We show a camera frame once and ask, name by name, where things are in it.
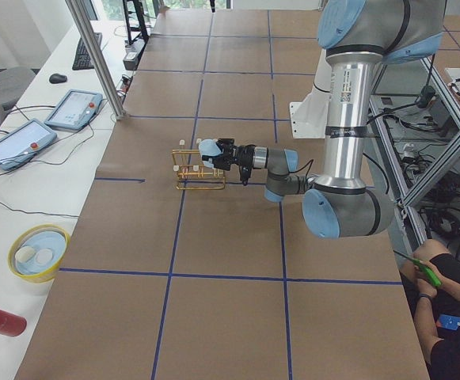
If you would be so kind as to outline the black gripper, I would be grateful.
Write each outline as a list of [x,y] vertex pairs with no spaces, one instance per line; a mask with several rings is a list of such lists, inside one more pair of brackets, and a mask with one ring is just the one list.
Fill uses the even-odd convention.
[[222,153],[213,159],[216,169],[230,170],[232,165],[238,165],[245,169],[253,168],[254,145],[234,144],[234,139],[215,140]]

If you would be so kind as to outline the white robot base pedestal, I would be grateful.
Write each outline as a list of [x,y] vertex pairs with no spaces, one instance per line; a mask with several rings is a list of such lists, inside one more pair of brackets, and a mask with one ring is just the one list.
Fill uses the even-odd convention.
[[302,102],[290,103],[291,130],[294,139],[323,139],[327,123],[331,67],[326,50],[321,50],[314,83]]

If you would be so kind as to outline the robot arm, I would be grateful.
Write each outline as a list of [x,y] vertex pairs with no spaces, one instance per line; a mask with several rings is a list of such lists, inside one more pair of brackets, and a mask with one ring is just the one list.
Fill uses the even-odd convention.
[[266,169],[266,198],[303,197],[302,214],[320,238],[369,236],[385,230],[393,202],[361,179],[374,67],[407,63],[433,55],[442,39],[444,1],[331,1],[318,26],[318,43],[331,69],[325,127],[323,170],[296,173],[292,150],[237,146],[233,139],[205,139],[199,144],[211,168],[239,168],[246,182],[255,169]]

